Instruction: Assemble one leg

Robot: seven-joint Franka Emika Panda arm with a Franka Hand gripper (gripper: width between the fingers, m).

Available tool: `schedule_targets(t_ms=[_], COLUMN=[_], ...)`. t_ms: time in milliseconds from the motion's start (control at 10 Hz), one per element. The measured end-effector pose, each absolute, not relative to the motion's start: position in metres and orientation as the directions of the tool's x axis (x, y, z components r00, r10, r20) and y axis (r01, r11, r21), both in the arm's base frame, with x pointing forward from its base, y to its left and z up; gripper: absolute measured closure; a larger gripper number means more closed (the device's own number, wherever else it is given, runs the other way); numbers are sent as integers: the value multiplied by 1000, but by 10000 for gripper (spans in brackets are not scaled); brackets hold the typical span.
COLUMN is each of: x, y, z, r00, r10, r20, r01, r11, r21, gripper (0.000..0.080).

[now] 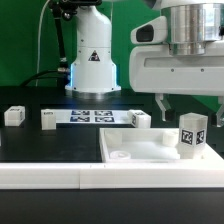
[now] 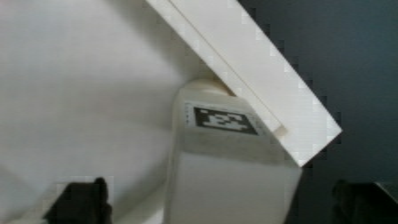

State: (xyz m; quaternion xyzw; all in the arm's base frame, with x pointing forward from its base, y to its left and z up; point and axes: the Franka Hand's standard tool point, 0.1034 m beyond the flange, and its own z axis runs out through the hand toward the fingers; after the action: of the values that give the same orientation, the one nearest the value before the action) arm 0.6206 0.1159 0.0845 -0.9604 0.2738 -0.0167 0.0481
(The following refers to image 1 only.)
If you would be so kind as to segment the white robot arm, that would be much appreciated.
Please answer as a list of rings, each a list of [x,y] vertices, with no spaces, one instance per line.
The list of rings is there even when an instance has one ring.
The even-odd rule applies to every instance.
[[[153,93],[165,120],[172,115],[168,94],[217,96],[221,107],[212,123],[224,126],[224,0],[143,1],[160,16],[131,32],[132,89]],[[78,3],[70,91],[88,97],[119,89],[111,31],[94,2]]]

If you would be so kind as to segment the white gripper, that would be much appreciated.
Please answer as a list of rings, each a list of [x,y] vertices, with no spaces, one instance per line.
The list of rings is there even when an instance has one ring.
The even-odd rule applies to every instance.
[[[205,54],[192,56],[171,56],[167,45],[135,47],[129,80],[135,92],[156,93],[165,122],[174,118],[166,94],[220,96],[216,126],[224,126],[224,43],[208,43]]]

